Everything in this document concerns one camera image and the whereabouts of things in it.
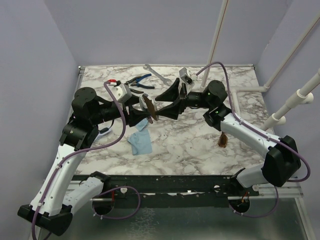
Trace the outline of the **light blue cleaning cloth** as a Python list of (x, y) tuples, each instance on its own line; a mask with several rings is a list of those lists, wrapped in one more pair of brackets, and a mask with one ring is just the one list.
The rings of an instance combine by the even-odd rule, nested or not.
[(133, 133), (127, 140), (134, 156), (152, 153), (152, 142), (147, 129)]

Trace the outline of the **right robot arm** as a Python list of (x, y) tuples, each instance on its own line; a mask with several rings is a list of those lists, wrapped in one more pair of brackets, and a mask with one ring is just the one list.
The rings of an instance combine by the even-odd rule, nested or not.
[(156, 114), (176, 120), (186, 108), (207, 109), (203, 117), (210, 127), (232, 135), (264, 158), (262, 165), (242, 169), (234, 175), (229, 184), (234, 195), (242, 195), (253, 185), (270, 183), (276, 187), (283, 186), (301, 167), (295, 140), (288, 135), (280, 138), (269, 134), (240, 119), (225, 106), (227, 96), (221, 81), (212, 80), (202, 92), (188, 92), (186, 84), (176, 79), (169, 89), (155, 98), (169, 103)]

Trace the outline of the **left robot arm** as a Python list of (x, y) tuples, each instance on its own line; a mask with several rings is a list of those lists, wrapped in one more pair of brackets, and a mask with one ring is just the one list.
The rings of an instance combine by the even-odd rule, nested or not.
[(133, 127), (150, 116), (147, 111), (133, 107), (139, 97), (132, 95), (123, 84), (106, 89), (112, 98), (108, 101), (98, 96), (91, 87), (82, 87), (74, 94), (72, 114), (62, 130), (56, 158), (31, 203), (20, 206), (18, 216), (31, 222), (31, 236), (37, 239), (36, 228), (61, 236), (71, 224), (75, 213), (91, 198), (106, 197), (111, 191), (110, 177), (94, 172), (75, 190), (67, 189), (79, 164), (99, 134), (99, 125), (120, 118), (122, 132), (111, 143), (99, 149), (111, 147), (124, 136), (126, 127)]

